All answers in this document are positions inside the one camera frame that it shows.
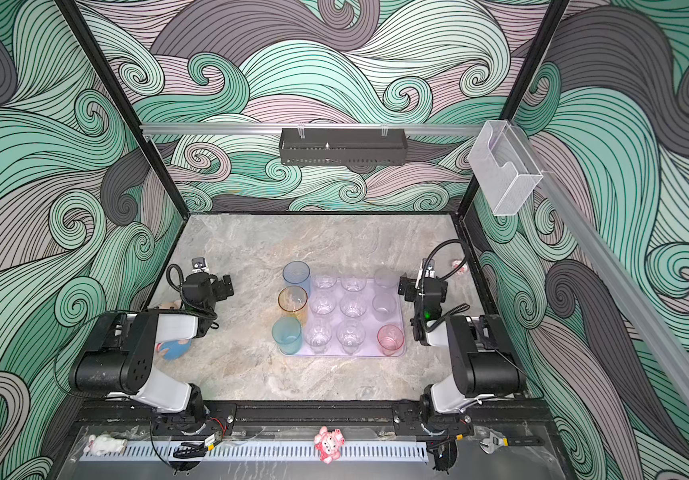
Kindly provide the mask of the clear glass cup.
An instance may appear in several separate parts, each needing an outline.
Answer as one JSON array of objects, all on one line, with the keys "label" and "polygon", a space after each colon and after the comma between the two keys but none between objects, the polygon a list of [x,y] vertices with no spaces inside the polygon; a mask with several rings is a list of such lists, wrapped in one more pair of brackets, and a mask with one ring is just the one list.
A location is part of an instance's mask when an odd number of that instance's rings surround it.
[{"label": "clear glass cup", "polygon": [[362,318],[368,310],[366,297],[360,292],[347,292],[338,305],[340,312],[350,319]]},{"label": "clear glass cup", "polygon": [[336,296],[334,296],[332,292],[324,290],[312,294],[310,302],[308,302],[308,307],[314,316],[318,318],[330,318],[336,313],[338,300],[336,300]]},{"label": "clear glass cup", "polygon": [[328,290],[338,284],[338,272],[332,270],[322,270],[312,276],[312,286],[316,290]]},{"label": "clear glass cup", "polygon": [[340,278],[340,283],[347,292],[362,292],[366,288],[367,278],[363,274],[348,273]]},{"label": "clear glass cup", "polygon": [[304,341],[314,354],[324,354],[330,347],[334,332],[328,320],[314,319],[306,325]]},{"label": "clear glass cup", "polygon": [[380,267],[374,271],[373,282],[376,287],[390,290],[396,288],[400,275],[388,267]]},{"label": "clear glass cup", "polygon": [[336,329],[336,338],[347,355],[354,355],[362,346],[366,333],[358,320],[345,320]]}]

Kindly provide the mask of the pink translucent cup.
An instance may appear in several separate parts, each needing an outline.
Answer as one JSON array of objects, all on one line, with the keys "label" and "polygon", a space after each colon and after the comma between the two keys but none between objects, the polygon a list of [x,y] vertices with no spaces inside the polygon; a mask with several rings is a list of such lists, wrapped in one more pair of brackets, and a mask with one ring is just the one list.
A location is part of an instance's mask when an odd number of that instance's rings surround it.
[{"label": "pink translucent cup", "polygon": [[384,356],[394,356],[402,350],[403,331],[396,325],[384,325],[377,332],[377,342],[379,350]]}]

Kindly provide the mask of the yellow translucent cup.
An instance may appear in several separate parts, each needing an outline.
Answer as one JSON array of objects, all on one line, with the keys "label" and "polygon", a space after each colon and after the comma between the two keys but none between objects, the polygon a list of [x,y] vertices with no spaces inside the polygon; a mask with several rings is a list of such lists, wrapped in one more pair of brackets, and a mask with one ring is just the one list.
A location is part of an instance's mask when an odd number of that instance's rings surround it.
[{"label": "yellow translucent cup", "polygon": [[284,315],[296,318],[302,326],[308,322],[308,292],[304,288],[286,286],[278,294],[278,306]]}]

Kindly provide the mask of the teal translucent cup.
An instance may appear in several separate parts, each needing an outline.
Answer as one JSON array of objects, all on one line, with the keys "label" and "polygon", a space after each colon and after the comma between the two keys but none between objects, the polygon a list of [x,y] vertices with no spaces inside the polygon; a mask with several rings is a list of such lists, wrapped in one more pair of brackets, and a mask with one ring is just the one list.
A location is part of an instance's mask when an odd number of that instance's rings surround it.
[{"label": "teal translucent cup", "polygon": [[272,338],[284,355],[294,355],[302,348],[302,324],[295,317],[282,317],[272,325]]}]

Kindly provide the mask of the blue translucent cup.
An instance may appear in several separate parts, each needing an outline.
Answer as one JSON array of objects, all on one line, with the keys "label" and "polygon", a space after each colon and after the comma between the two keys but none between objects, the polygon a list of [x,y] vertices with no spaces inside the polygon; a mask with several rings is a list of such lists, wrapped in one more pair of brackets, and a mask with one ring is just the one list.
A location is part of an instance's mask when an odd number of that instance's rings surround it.
[{"label": "blue translucent cup", "polygon": [[292,261],[282,269],[282,278],[287,286],[298,286],[310,292],[310,280],[312,280],[312,270],[303,261]]}]

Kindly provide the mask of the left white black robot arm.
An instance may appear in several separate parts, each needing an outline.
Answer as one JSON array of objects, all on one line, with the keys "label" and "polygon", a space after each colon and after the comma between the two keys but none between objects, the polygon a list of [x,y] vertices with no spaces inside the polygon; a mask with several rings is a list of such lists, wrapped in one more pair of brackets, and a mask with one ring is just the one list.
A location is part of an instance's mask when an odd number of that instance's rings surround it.
[{"label": "left white black robot arm", "polygon": [[208,410],[200,388],[175,380],[154,366],[154,353],[166,343],[188,343],[218,330],[216,304],[234,296],[228,275],[192,260],[184,275],[168,266],[166,282],[180,296],[180,307],[140,312],[108,311],[96,320],[68,374],[70,393],[97,398],[128,398],[160,414],[186,414],[202,422]]}]

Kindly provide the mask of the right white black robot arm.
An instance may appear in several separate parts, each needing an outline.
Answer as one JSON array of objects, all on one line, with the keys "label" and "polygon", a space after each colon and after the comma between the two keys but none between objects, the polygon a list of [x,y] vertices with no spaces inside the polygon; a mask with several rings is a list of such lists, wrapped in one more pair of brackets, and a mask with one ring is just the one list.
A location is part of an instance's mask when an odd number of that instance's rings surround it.
[{"label": "right white black robot arm", "polygon": [[468,262],[464,257],[450,272],[436,273],[434,257],[452,245],[463,247],[465,242],[440,242],[421,260],[418,274],[400,277],[397,286],[397,294],[413,306],[413,340],[449,353],[450,374],[427,386],[419,400],[419,416],[426,426],[486,401],[512,399],[526,390],[527,375],[498,316],[469,316],[467,303],[443,309],[448,280]]}]

